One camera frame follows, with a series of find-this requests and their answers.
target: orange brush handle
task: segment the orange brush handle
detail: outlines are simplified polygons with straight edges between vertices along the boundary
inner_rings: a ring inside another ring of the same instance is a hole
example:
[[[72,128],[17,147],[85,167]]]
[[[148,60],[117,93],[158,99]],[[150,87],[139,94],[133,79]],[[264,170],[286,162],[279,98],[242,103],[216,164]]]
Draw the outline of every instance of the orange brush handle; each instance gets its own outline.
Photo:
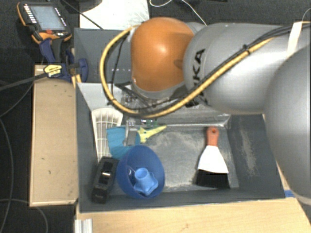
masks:
[[[209,146],[218,146],[219,130],[215,126],[211,126],[206,130],[207,144]]]

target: yellow cable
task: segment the yellow cable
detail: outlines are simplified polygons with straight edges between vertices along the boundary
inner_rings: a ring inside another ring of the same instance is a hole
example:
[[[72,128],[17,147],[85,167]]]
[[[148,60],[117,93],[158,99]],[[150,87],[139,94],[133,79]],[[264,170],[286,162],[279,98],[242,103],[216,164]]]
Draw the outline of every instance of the yellow cable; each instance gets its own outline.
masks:
[[[100,69],[100,77],[101,77],[101,81],[102,81],[102,85],[103,85],[103,89],[107,95],[107,97],[109,98],[109,100],[120,110],[122,110],[123,112],[126,112],[128,114],[132,114],[132,115],[138,115],[138,112],[129,109],[125,106],[123,106],[122,104],[120,104],[111,94],[109,88],[108,88],[108,84],[106,83],[105,80],[105,75],[104,75],[104,61],[106,59],[106,56],[108,54],[108,51],[110,50],[110,48],[119,40],[121,39],[123,36],[125,36],[128,32],[130,32],[133,28],[137,27],[133,26],[130,27],[126,30],[124,30],[123,32],[121,32],[120,34],[118,34],[115,38],[113,38],[105,47],[105,49],[103,50],[102,53],[102,57],[101,57],[101,61],[100,61],[100,65],[99,65],[99,69]],[[225,65],[223,65],[218,71],[216,71],[213,75],[211,75],[204,83],[202,83],[196,90],[194,90],[193,92],[191,92],[188,96],[186,96],[184,99],[182,99],[180,102],[178,102],[177,104],[173,105],[172,107],[163,110],[161,112],[158,113],[154,113],[154,114],[150,114],[147,116],[143,116],[144,118],[155,118],[155,117],[162,117],[165,116],[169,113],[172,113],[178,109],[180,109],[182,106],[184,106],[186,103],[190,102],[191,100],[193,100],[195,97],[197,97],[201,92],[203,92],[208,86],[210,86],[215,80],[217,80],[221,75],[223,75],[225,72],[227,72],[230,68],[232,68],[234,65],[236,65],[238,62],[240,62],[241,60],[243,60],[245,57],[247,57],[249,54],[251,54],[252,52],[256,51],[257,49],[261,48],[262,46],[264,46],[265,44],[267,44],[270,40],[272,40],[273,38],[269,38],[267,40],[264,40],[258,44],[256,44],[255,46],[251,47],[248,49],[248,51],[244,51],[242,52],[240,55],[238,55],[236,58],[234,58],[233,60],[229,61],[228,63],[226,63]]]

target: white plastic basket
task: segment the white plastic basket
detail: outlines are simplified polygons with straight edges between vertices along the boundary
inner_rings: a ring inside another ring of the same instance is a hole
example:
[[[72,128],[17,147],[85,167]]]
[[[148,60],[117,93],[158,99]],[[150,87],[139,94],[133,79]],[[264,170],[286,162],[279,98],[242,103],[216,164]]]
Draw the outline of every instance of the white plastic basket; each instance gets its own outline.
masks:
[[[98,161],[105,156],[111,157],[107,129],[121,125],[123,114],[114,108],[100,108],[92,111],[93,130]]]

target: white paper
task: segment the white paper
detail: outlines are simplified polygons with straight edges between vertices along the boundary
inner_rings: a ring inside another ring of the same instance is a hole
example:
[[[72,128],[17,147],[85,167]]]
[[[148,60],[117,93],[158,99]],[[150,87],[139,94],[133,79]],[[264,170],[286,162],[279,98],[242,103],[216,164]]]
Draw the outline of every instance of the white paper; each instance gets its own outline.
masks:
[[[218,147],[207,146],[201,155],[198,169],[212,173],[229,173]]]
[[[102,0],[84,15],[110,30],[124,30],[149,19],[147,0]],[[80,16],[80,28],[98,29],[83,16]]]
[[[288,46],[287,46],[287,57],[291,57],[296,50],[297,44],[298,44],[298,39],[301,33],[302,29],[302,21],[300,22],[295,22],[293,24],[292,30],[290,37],[288,39]]]

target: black cable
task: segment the black cable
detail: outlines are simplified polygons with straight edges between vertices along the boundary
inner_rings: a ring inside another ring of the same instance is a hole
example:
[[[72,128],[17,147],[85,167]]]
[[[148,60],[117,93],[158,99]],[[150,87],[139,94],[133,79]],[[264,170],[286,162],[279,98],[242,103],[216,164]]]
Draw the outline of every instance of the black cable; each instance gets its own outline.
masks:
[[[258,42],[261,42],[261,41],[263,41],[263,40],[265,40],[265,39],[271,38],[273,35],[281,35],[281,34],[287,33],[291,28],[292,28],[292,26],[285,26],[285,27],[276,28],[276,29],[274,29],[274,30],[272,30],[272,31],[269,31],[269,32],[267,32],[267,33],[261,35],[259,38],[257,38],[255,41],[253,41],[251,44],[255,45],[255,44],[258,43]],[[234,55],[232,55],[231,57],[229,57],[229,58],[228,58],[225,62],[223,62],[222,64],[225,65],[227,62],[231,61],[232,59],[234,59],[235,57],[237,57],[238,55],[240,55],[243,51],[245,51],[245,50],[248,51],[248,49],[252,46],[251,44],[249,44],[249,45],[244,44],[244,45],[243,45],[243,48],[242,48],[240,51],[238,51],[237,53],[235,53]],[[217,70],[218,70],[218,69],[217,69],[217,67],[216,67],[216,68],[214,69],[214,71],[210,72],[207,76],[205,76],[205,78],[201,81],[201,83],[203,83],[205,80],[207,80],[207,79],[208,79],[212,74],[214,74]],[[194,86],[186,95],[183,95],[182,97],[177,98],[177,100],[173,99],[173,100],[174,100],[173,103],[167,105],[167,106],[164,107],[164,108],[161,108],[161,109],[152,111],[152,113],[160,112],[160,111],[162,111],[162,110],[165,109],[165,108],[168,108],[168,107],[171,107],[171,106],[175,105],[176,103],[178,103],[179,101],[181,101],[182,98],[184,98],[184,97],[187,96],[189,93],[191,93],[193,90],[195,90],[199,85],[200,85],[200,84],[197,84],[196,86]],[[134,91],[132,91],[132,90],[130,90],[131,93],[132,93],[132,94],[130,94],[130,91],[125,90],[125,87],[120,87],[120,86],[118,86],[118,87],[121,88],[123,91],[127,92],[130,96],[133,96],[133,94],[135,94]],[[160,104],[167,103],[167,102],[170,102],[170,101],[173,101],[173,100],[172,100],[172,99],[169,99],[169,100],[167,100],[167,101],[165,101],[165,102],[155,103],[155,104],[153,104],[153,105],[148,105],[148,106],[146,106],[146,107],[137,107],[137,108],[129,108],[129,109],[142,111],[142,110],[150,109],[150,108],[153,108],[153,107],[155,108],[155,107],[157,107],[157,106],[160,105]],[[140,115],[145,115],[145,116],[146,116],[146,115],[148,115],[148,114],[150,114],[150,113],[151,113],[150,111],[149,111],[149,112],[146,112],[146,113],[141,112]]]
[[[36,81],[36,80],[39,80],[39,79],[42,79],[42,78],[46,78],[46,77],[47,77],[46,73],[41,73],[41,74],[36,75],[34,77],[30,77],[30,78],[27,78],[27,79],[24,79],[24,80],[20,80],[20,81],[11,83],[11,84],[7,84],[7,85],[4,85],[4,86],[1,86],[0,87],[0,91],[6,90],[6,89],[9,89],[9,88],[13,88],[15,86],[18,86],[18,85],[21,85],[21,84],[24,84],[24,83],[29,83],[31,81],[33,82],[33,81]]]
[[[1,124],[2,129],[3,129],[4,135],[6,138],[6,142],[8,144],[8,148],[9,148],[9,152],[10,152],[10,160],[11,160],[11,188],[10,188],[10,195],[9,195],[9,199],[8,199],[8,205],[7,205],[6,211],[5,211],[5,216],[4,216],[1,228],[0,228],[0,233],[2,233],[4,225],[5,225],[6,220],[8,218],[9,210],[11,207],[11,201],[12,201],[13,188],[14,188],[14,161],[13,161],[13,152],[12,152],[12,146],[10,143],[9,135],[8,135],[8,132],[6,131],[5,125],[4,125],[1,117],[0,117],[0,124]]]
[[[140,96],[140,94],[136,93],[133,90],[130,90],[129,88],[116,84],[116,87],[120,88],[122,91],[126,92],[131,98],[138,99],[140,102],[142,102],[146,107],[139,107],[139,108],[131,108],[132,110],[145,110],[154,107],[154,105],[149,105],[148,102],[146,102],[146,99]]]
[[[302,24],[302,29],[309,28],[310,26],[311,26],[310,23],[304,23],[304,24]],[[287,25],[287,26],[276,28],[274,30],[271,30],[271,31],[263,34],[262,36],[260,36],[259,38],[257,38],[253,42],[264,41],[264,40],[269,39],[271,37],[277,37],[277,36],[284,35],[286,33],[289,33],[292,30],[292,27],[293,27],[292,25]]]
[[[112,71],[112,77],[111,77],[111,94],[112,95],[113,95],[113,83],[114,83],[116,72],[117,72],[117,68],[118,68],[118,63],[119,63],[119,59],[120,59],[120,54],[121,54],[122,46],[123,46],[123,43],[125,42],[125,40],[126,40],[126,36],[124,36],[124,38],[122,39],[122,41],[120,43],[117,60],[116,60],[114,69]]]
[[[89,17],[87,17],[86,15],[84,15],[82,12],[80,12],[79,10],[77,10],[75,7],[73,7],[70,3],[66,2],[65,0],[61,0],[63,1],[66,5],[68,5],[71,9],[73,9],[75,12],[79,13],[80,15],[82,15],[85,19],[89,20],[91,23],[93,23],[96,27],[98,27],[100,30],[104,30],[100,25],[98,25],[95,21],[93,21],[92,19],[90,19]]]
[[[3,117],[4,115],[8,114],[11,110],[13,110],[24,99],[24,97],[28,94],[28,92],[31,90],[33,85],[34,85],[34,82],[32,82],[32,84],[28,87],[28,89],[26,90],[24,95],[21,96],[21,98],[13,106],[11,106],[11,108],[9,108],[8,110],[6,110],[4,113],[2,113],[0,115],[0,118]]]

